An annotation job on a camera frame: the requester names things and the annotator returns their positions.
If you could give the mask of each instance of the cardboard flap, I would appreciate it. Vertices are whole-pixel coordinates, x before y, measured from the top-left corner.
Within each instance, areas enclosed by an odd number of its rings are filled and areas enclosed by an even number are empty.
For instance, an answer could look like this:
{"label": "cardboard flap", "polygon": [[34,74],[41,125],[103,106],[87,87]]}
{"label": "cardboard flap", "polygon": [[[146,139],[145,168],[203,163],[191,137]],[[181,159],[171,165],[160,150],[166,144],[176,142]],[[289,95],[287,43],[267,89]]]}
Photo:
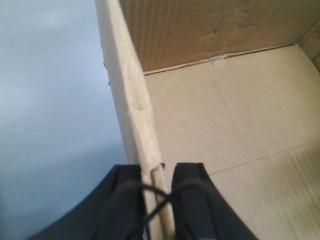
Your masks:
{"label": "cardboard flap", "polygon": [[[140,163],[143,182],[167,191],[150,97],[120,4],[118,0],[96,0],[96,9],[103,57],[128,161]],[[159,199],[149,192],[144,197],[149,213]],[[156,216],[149,225],[153,240],[164,236],[171,239],[174,235],[172,210],[167,206],[162,212],[166,219]]]}

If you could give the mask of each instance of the gray surface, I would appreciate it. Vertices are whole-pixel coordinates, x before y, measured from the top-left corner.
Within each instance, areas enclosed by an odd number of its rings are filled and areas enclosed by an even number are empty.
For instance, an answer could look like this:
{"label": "gray surface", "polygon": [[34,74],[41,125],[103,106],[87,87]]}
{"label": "gray surface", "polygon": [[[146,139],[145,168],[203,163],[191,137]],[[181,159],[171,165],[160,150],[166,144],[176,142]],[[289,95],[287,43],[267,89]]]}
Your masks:
{"label": "gray surface", "polygon": [[93,0],[0,2],[0,239],[24,239],[126,163]]}

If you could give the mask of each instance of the cardboard wall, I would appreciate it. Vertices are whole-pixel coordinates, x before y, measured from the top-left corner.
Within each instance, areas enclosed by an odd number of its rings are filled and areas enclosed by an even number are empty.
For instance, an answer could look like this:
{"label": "cardboard wall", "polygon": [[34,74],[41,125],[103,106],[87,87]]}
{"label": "cardboard wall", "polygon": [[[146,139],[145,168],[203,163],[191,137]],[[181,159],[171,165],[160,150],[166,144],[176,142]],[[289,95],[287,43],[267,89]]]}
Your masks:
{"label": "cardboard wall", "polygon": [[[95,3],[104,64],[128,161],[140,164],[144,183],[167,191],[150,97],[119,1]],[[144,198],[148,213],[160,201],[149,191]],[[174,222],[169,205],[150,221],[150,235],[153,240],[172,239]]]}
{"label": "cardboard wall", "polygon": [[319,0],[120,0],[144,72],[296,44]]}

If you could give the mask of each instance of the crease in cardboard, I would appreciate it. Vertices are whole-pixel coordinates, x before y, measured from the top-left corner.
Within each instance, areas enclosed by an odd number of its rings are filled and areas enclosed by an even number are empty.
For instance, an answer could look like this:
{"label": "crease in cardboard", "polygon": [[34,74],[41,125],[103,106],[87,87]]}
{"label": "crease in cardboard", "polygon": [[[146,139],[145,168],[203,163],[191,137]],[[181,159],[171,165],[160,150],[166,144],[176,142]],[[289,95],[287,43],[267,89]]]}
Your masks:
{"label": "crease in cardboard", "polygon": [[313,141],[309,141],[309,142],[303,143],[303,144],[301,144],[301,145],[297,145],[297,146],[294,146],[294,147],[291,147],[291,148],[288,148],[288,149],[285,149],[285,150],[282,150],[282,151],[275,152],[275,153],[270,154],[270,155],[266,155],[266,156],[259,157],[259,158],[256,158],[256,159],[253,159],[253,160],[250,160],[250,161],[246,161],[246,162],[243,162],[243,163],[240,163],[240,164],[237,164],[237,165],[233,165],[233,166],[230,166],[230,167],[227,167],[227,168],[218,170],[218,171],[208,172],[208,174],[209,174],[209,175],[215,175],[215,174],[218,174],[218,173],[221,173],[221,172],[230,170],[230,169],[237,168],[237,167],[239,167],[239,166],[244,166],[244,165],[246,165],[246,164],[250,164],[250,163],[253,163],[253,162],[256,162],[256,161],[263,160],[263,159],[265,159],[265,158],[269,158],[269,157],[272,157],[272,156],[275,156],[275,155],[278,155],[278,154],[281,154],[281,153],[285,153],[285,152],[287,152],[287,151],[289,151],[289,150],[293,150],[293,149],[296,149],[296,148],[299,148],[299,147],[303,147],[303,146],[308,145],[308,144],[316,143],[316,142],[318,142],[318,141],[320,141],[320,139],[316,139],[316,140],[313,140]]}
{"label": "crease in cardboard", "polygon": [[198,61],[187,62],[187,63],[180,64],[180,65],[177,65],[177,66],[171,66],[171,67],[166,67],[166,68],[152,70],[152,71],[145,71],[143,74],[145,76],[148,76],[148,75],[162,73],[162,72],[166,72],[166,71],[170,71],[170,70],[181,69],[181,68],[185,68],[185,67],[189,67],[189,66],[193,66],[193,65],[203,64],[203,63],[207,63],[207,62],[212,62],[212,64],[213,64],[213,62],[215,62],[217,60],[220,60],[220,59],[227,59],[227,58],[240,56],[240,55],[245,55],[245,54],[252,54],[252,53],[267,51],[267,50],[271,50],[271,49],[278,49],[278,48],[283,48],[283,47],[287,47],[287,46],[291,46],[291,45],[297,45],[297,43],[296,44],[289,44],[289,45],[266,47],[266,48],[250,50],[250,51],[227,53],[227,54],[224,54],[224,55],[217,55],[217,56],[214,56],[214,57],[205,58],[205,59],[198,60]]}

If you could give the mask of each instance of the cardboard edge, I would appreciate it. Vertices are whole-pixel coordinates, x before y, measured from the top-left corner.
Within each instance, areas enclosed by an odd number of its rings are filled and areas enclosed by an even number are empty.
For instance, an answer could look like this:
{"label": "cardboard edge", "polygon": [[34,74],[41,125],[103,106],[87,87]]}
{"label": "cardboard edge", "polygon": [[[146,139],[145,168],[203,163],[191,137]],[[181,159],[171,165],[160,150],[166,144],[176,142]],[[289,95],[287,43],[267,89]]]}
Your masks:
{"label": "cardboard edge", "polygon": [[298,44],[311,61],[319,56],[320,20],[304,35],[304,37],[298,42]]}
{"label": "cardboard edge", "polygon": [[[119,0],[96,0],[95,4],[104,64],[128,162],[138,160],[144,183],[167,192],[151,101]],[[159,198],[150,192],[144,193],[144,200],[147,213],[159,203]],[[167,206],[162,212],[150,222],[152,240],[174,236],[172,210]]]}
{"label": "cardboard edge", "polygon": [[211,58],[201,59],[201,60],[198,60],[198,61],[187,62],[187,63],[180,64],[180,65],[177,65],[177,66],[171,66],[171,67],[166,67],[166,68],[152,70],[152,71],[145,71],[144,75],[147,76],[147,75],[151,75],[151,74],[157,74],[157,73],[166,72],[166,71],[170,71],[170,70],[174,70],[174,69],[181,69],[181,68],[185,68],[185,67],[189,67],[189,66],[193,66],[193,65],[197,65],[197,64],[203,64],[203,63],[207,63],[207,62],[214,62],[214,61],[220,60],[220,59],[227,59],[227,58],[231,58],[231,57],[235,57],[235,56],[239,56],[239,55],[252,54],[252,53],[256,53],[256,52],[262,52],[262,51],[267,51],[267,50],[271,50],[271,49],[287,47],[287,46],[291,46],[291,45],[292,44],[289,44],[289,45],[286,44],[286,45],[280,45],[280,46],[260,48],[260,49],[250,50],[250,51],[227,53],[227,54],[224,54],[224,55],[218,55],[218,56],[214,56],[214,57],[211,57]]}

